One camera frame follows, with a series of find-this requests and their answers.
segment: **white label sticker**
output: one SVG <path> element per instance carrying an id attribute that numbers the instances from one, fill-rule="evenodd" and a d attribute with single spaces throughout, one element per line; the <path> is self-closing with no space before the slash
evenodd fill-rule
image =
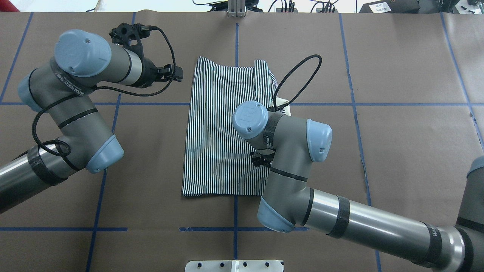
<path id="1" fill-rule="evenodd" d="M 388 6 L 387 2 L 370 5 L 370 9 L 373 13 L 383 13 L 383 12 L 392 11 Z"/>

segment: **black and white striped fabric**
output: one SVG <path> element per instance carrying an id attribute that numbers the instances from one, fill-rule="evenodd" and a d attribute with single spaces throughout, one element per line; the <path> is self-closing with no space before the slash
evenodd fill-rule
<path id="1" fill-rule="evenodd" d="M 188 117 L 183 196 L 262 195 L 269 169 L 250 162 L 249 144 L 232 127 L 238 105 L 255 100 L 269 107 L 277 81 L 267 63 L 229 67 L 200 57 Z"/>

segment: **red object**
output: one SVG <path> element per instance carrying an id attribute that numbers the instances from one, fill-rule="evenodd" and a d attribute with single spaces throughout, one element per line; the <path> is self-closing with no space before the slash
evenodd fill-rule
<path id="1" fill-rule="evenodd" d="M 8 0 L 0 0 L 0 11 L 20 11 Z"/>

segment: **black band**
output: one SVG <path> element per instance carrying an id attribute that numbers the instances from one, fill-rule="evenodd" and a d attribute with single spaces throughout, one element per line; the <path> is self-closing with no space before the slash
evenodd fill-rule
<path id="1" fill-rule="evenodd" d="M 337 196 L 337 197 L 338 197 L 339 209 L 338 209 L 338 216 L 336 218 L 336 223 L 334 224 L 334 227 L 330 231 L 330 233 L 326 235 L 339 239 L 343 236 L 349 224 L 350 204 L 349 204 L 349 200 L 346 197 L 342 197 L 342 196 Z"/>
<path id="2" fill-rule="evenodd" d="M 72 78 L 70 74 L 62 70 L 54 58 L 50 59 L 50 69 L 52 69 L 52 72 L 54 73 L 56 78 L 60 82 L 62 82 L 62 84 L 64 84 L 66 88 L 75 92 L 77 95 L 84 96 L 94 92 L 93 89 L 77 82 L 75 79 Z"/>
<path id="3" fill-rule="evenodd" d="M 298 175 L 294 175 L 294 174 L 291 174 L 291 173 L 287 173 L 285 171 L 276 169 L 274 167 L 271 167 L 271 171 L 274 172 L 274 173 L 277 173 L 279 175 L 283 175 L 285 177 L 288 177 L 288 178 L 292 178 L 292 179 L 295 179 L 295 180 L 307 182 L 307 178 L 305 178 L 305 177 L 301 177 L 301 176 L 298 176 Z"/>
<path id="4" fill-rule="evenodd" d="M 44 164 L 44 161 L 40 157 L 39 147 L 34 146 L 27 152 L 27 160 L 29 161 L 29 165 L 32 168 L 32 171 L 40 178 L 43 182 L 54 186 L 57 185 L 66 179 L 62 179 L 52 171 L 47 169 Z"/>
<path id="5" fill-rule="evenodd" d="M 468 227 L 470 229 L 473 229 L 478 232 L 484 233 L 484 225 L 481 223 L 477 223 L 475 221 L 463 218 L 463 217 L 457 217 L 457 222 L 455 223 L 456 225 L 461 225 L 463 227 Z"/>
<path id="6" fill-rule="evenodd" d="M 67 126 L 68 124 L 78 120 L 78 119 L 81 119 L 82 117 L 86 116 L 86 115 L 89 115 L 91 113 L 94 113 L 94 112 L 98 112 L 98 110 L 96 108 L 92 108 L 92 109 L 88 109 L 84 112 L 81 112 L 75 116 L 72 116 L 71 118 L 65 120 L 64 122 L 60 123 L 58 125 L 59 129 L 62 129 L 63 127 Z"/>
<path id="7" fill-rule="evenodd" d="M 56 143 L 56 149 L 57 149 L 57 152 L 64 152 L 62 150 L 62 147 L 60 144 Z M 67 164 L 70 168 L 72 168 L 72 170 L 74 171 L 81 171 L 82 169 L 79 169 L 77 168 L 68 158 L 67 156 L 61 156 L 61 158 L 64 160 L 65 164 Z"/>
<path id="8" fill-rule="evenodd" d="M 428 263 L 437 263 L 437 260 L 442 253 L 442 237 L 440 235 L 440 231 L 436 226 L 427 224 L 422 222 L 428 229 L 428 233 L 430 235 L 430 243 L 428 246 L 427 254 L 423 257 L 421 261 L 413 262 L 414 264 L 422 264 L 424 262 Z"/>
<path id="9" fill-rule="evenodd" d="M 269 117 L 269 120 L 267 120 L 267 125 L 264 128 L 264 133 L 262 134 L 264 144 L 267 146 L 267 148 L 274 148 L 272 142 L 274 141 L 275 128 L 283 115 L 284 114 L 280 111 L 276 111 L 272 113 L 272 115 Z"/>
<path id="10" fill-rule="evenodd" d="M 307 205 L 306 215 L 304 216 L 304 220 L 301 223 L 301 226 L 306 225 L 307 219 L 309 218 L 309 214 L 311 213 L 311 209 L 313 208 L 313 201 L 314 201 L 314 189 L 310 188 L 311 192 L 309 193 L 309 204 Z"/>
<path id="11" fill-rule="evenodd" d="M 124 51 L 126 51 L 126 54 L 128 54 L 128 58 L 129 58 L 129 68 L 128 68 L 128 72 L 126 73 L 126 75 L 120 81 L 117 81 L 115 83 L 119 83 L 119 82 L 125 80 L 129 76 L 129 73 L 131 72 L 131 56 L 129 55 L 129 53 L 128 53 L 128 51 L 126 49 Z"/>
<path id="12" fill-rule="evenodd" d="M 457 231 L 462 236 L 462 240 L 464 241 L 464 261 L 462 262 L 461 267 L 456 272 L 469 272 L 472 268 L 472 263 L 474 262 L 474 246 L 472 245 L 472 240 L 470 239 L 469 235 L 465 232 L 465 230 L 455 227 Z"/>

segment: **black cable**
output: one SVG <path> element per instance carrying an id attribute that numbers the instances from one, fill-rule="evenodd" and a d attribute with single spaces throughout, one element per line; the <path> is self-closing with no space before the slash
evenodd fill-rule
<path id="1" fill-rule="evenodd" d="M 192 0 L 192 2 L 193 2 L 193 4 L 198 5 L 198 6 L 204 6 L 204 5 L 221 3 L 221 1 L 217 1 L 217 2 L 211 2 L 211 3 L 205 3 L 205 4 L 198 4 L 198 3 L 195 3 L 195 0 Z"/>
<path id="2" fill-rule="evenodd" d="M 318 58 L 319 59 L 319 63 L 318 63 L 318 66 L 316 67 L 316 69 L 314 70 L 313 74 L 311 75 L 311 77 L 309 78 L 309 80 L 306 82 L 306 84 L 302 87 L 302 89 L 287 103 L 284 103 L 282 105 L 280 105 L 279 107 L 277 106 L 276 104 L 276 98 L 277 98 L 277 93 L 279 92 L 279 89 L 281 89 L 281 86 L 284 84 L 284 82 L 286 81 L 286 79 L 294 72 L 296 71 L 301 65 L 303 65 L 306 61 L 310 60 L 310 59 L 313 59 L 313 58 Z M 316 73 L 318 72 L 319 68 L 321 67 L 321 63 L 323 62 L 323 59 L 321 58 L 320 55 L 311 55 L 307 58 L 305 58 L 304 60 L 302 60 L 301 62 L 299 62 L 296 66 L 294 66 L 294 68 L 291 69 L 291 71 L 289 71 L 289 73 L 287 73 L 287 75 L 284 76 L 284 78 L 281 80 L 281 84 L 279 84 L 279 86 L 277 86 L 277 88 L 275 89 L 275 92 L 274 92 L 274 95 L 272 96 L 272 102 L 274 104 L 274 109 L 275 111 L 278 111 L 278 110 L 281 110 L 285 107 L 287 107 L 289 104 L 291 104 L 296 98 L 298 98 L 298 96 L 303 92 L 304 89 L 306 89 L 307 85 L 309 85 L 309 83 L 311 82 L 311 80 L 313 80 L 314 76 L 316 75 Z"/>
<path id="3" fill-rule="evenodd" d="M 47 107 L 43 108 L 41 111 L 39 111 L 39 113 L 37 113 L 37 115 L 35 116 L 34 120 L 33 120 L 33 123 L 32 123 L 32 137 L 33 137 L 33 140 L 35 141 L 35 143 L 40 147 L 42 148 L 43 150 L 47 151 L 48 153 L 52 154 L 52 155 L 55 155 L 55 156 L 60 156 L 60 157 L 65 157 L 67 155 L 69 155 L 71 153 L 71 147 L 64 141 L 61 141 L 61 140 L 51 140 L 51 141 L 47 141 L 47 142 L 41 142 L 39 140 L 39 137 L 37 136 L 37 123 L 39 122 L 39 119 L 40 117 L 48 110 L 50 110 L 51 108 L 57 106 L 58 104 L 66 101 L 66 100 L 69 100 L 69 99 L 72 99 L 74 97 L 78 97 L 77 94 L 71 94 L 69 96 L 66 96 L 64 98 L 61 98 L 59 100 L 57 100 L 56 102 L 48 105 Z M 49 144 L 58 144 L 58 145 L 63 145 L 67 148 L 67 152 L 55 152 L 53 151 L 52 149 L 49 149 L 46 145 L 49 145 Z"/>
<path id="4" fill-rule="evenodd" d="M 151 28 L 150 30 L 158 30 L 163 35 L 163 37 L 165 38 L 166 44 L 168 44 L 168 47 L 170 48 L 171 59 L 173 60 L 173 75 L 174 75 L 175 69 L 176 69 L 175 53 L 173 52 L 173 48 L 171 47 L 170 41 L 168 40 L 168 38 L 165 35 L 165 33 L 163 32 L 163 30 L 161 30 L 161 28 L 159 28 L 159 27 L 150 27 L 150 28 Z M 173 76 L 170 78 L 168 83 L 163 87 L 163 89 L 161 89 L 157 92 L 153 92 L 153 93 L 135 93 L 135 92 L 125 91 L 125 90 L 121 90 L 121 89 L 118 89 L 118 88 L 115 88 L 115 87 L 110 87 L 110 86 L 94 87 L 93 89 L 94 90 L 107 89 L 107 90 L 117 91 L 117 92 L 120 92 L 120 93 L 129 94 L 129 95 L 146 97 L 146 96 L 154 96 L 154 95 L 157 95 L 157 94 L 164 92 L 166 89 L 168 89 L 168 87 L 170 86 L 172 81 L 173 81 Z"/>
<path id="5" fill-rule="evenodd" d="M 269 7 L 269 9 L 267 10 L 267 12 L 270 12 L 271 11 L 271 8 L 272 6 L 274 6 L 274 4 L 277 2 L 277 0 L 274 0 L 274 2 L 272 2 L 271 6 Z"/>
<path id="6" fill-rule="evenodd" d="M 313 8 L 311 9 L 311 11 L 310 11 L 309 13 L 313 12 L 314 8 L 315 8 L 315 7 L 316 7 L 316 5 L 317 5 L 317 4 L 319 4 L 319 3 L 322 3 L 322 4 L 323 4 L 323 8 L 324 8 L 324 2 L 322 2 L 322 1 L 316 1 L 316 3 L 314 4 Z"/>

